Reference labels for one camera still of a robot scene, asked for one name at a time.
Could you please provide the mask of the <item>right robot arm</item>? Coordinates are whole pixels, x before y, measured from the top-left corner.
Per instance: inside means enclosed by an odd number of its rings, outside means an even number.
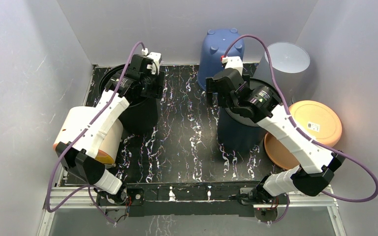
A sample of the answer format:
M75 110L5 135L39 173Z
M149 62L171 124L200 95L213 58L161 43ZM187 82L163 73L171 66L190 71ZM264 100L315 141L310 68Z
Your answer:
M250 76L227 68L206 79L209 105L217 94L218 105L250 119L271 133L298 160L299 165L279 174L268 174L248 193L234 196L239 202L271 203L278 195L300 191L308 196L322 192L342 165L344 158L313 143L290 122L281 97L264 81L250 87Z

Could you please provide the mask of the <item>blue bucket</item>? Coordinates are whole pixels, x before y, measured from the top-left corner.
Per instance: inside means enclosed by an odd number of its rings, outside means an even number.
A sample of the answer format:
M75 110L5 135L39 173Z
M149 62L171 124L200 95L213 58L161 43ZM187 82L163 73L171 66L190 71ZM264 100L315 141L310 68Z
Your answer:
M210 29L207 31L202 47L197 82L206 90L206 78L213 77L223 70L221 57L228 46L239 37L236 28Z

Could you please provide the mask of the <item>orange bucket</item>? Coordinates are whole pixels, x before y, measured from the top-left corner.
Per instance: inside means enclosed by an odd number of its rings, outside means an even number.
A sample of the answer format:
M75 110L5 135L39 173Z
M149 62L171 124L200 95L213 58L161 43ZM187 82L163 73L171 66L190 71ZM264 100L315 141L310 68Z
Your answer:
M341 138L342 124L337 114L328 106L311 100L293 103L289 111L304 131L328 147ZM264 149L277 166L289 170L299 165L298 160L270 133L264 137Z

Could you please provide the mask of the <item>dark navy bucket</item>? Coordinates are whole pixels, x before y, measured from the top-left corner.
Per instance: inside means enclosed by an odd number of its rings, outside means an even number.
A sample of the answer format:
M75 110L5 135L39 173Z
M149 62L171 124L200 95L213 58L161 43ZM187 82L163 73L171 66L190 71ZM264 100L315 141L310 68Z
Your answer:
M257 123L272 116L272 110L281 99L268 83L250 80L250 92L242 98L239 107L220 107L218 140L228 150L247 152L260 143L266 133Z

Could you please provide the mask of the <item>grey white bucket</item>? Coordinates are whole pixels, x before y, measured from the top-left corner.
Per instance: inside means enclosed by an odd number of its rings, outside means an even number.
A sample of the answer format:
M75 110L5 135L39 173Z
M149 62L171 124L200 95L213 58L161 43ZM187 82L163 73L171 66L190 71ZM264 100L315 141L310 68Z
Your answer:
M294 94L310 66L310 56L303 48L289 42L273 43L268 51L277 85L290 106L295 102Z

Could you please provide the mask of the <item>black bucket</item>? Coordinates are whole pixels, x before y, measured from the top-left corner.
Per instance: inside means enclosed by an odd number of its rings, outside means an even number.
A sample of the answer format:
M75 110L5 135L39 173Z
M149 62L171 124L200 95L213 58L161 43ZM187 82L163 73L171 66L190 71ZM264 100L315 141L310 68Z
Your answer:
M158 101L147 97L134 100L121 113L119 120L129 134L143 135L151 132L158 123Z

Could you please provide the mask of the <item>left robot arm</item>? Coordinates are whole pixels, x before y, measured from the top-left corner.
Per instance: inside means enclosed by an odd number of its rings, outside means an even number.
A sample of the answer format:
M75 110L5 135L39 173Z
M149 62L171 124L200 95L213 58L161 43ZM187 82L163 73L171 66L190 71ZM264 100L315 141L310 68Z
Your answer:
M136 54L129 64L110 69L99 85L97 105L70 109L53 145L66 171L116 205L126 201L127 191L108 166L115 163L124 131L141 135L156 126L165 77L161 60L156 52Z

